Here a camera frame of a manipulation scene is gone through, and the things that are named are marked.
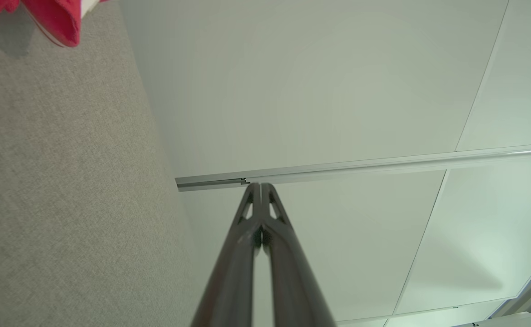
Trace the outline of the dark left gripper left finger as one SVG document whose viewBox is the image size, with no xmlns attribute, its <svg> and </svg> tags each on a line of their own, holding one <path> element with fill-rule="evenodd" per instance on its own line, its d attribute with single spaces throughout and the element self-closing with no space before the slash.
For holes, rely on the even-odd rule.
<svg viewBox="0 0 531 327">
<path fill-rule="evenodd" d="M 249 184 L 191 322 L 192 327 L 253 325 L 253 259 L 262 245 L 261 190 Z"/>
</svg>

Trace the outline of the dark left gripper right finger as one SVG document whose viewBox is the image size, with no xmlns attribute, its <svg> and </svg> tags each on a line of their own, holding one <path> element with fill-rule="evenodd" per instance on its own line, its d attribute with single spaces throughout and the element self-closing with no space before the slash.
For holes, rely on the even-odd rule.
<svg viewBox="0 0 531 327">
<path fill-rule="evenodd" d="M 277 190 L 261 185 L 263 241 L 271 262 L 274 325 L 334 327 L 318 286 Z"/>
</svg>

